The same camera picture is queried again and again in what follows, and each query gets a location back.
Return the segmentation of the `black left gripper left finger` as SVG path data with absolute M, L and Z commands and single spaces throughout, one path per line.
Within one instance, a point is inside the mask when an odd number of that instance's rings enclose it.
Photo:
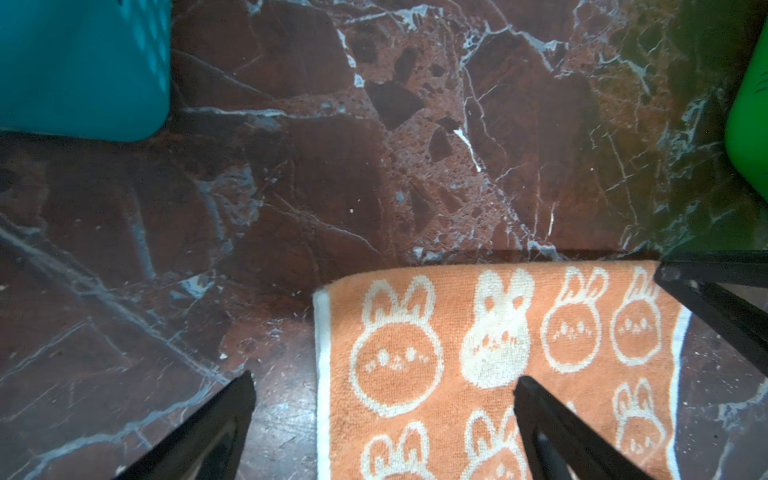
M 247 371 L 116 478 L 235 478 L 255 404 L 254 382 Z

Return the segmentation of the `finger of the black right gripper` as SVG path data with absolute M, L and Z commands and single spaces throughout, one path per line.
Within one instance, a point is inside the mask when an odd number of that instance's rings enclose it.
M 767 287 L 767 252 L 678 252 L 663 258 L 654 280 L 767 373 L 767 312 L 724 288 Z

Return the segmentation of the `orange bunny towel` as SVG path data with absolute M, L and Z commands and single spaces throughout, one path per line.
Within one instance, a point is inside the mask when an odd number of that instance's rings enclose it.
M 322 479 L 526 479 L 533 377 L 656 479 L 676 479 L 690 312 L 653 261 L 426 266 L 313 297 Z

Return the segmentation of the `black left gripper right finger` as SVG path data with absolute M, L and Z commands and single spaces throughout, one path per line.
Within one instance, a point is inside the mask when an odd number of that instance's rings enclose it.
M 649 477 L 530 376 L 515 386 L 514 413 L 534 479 Z

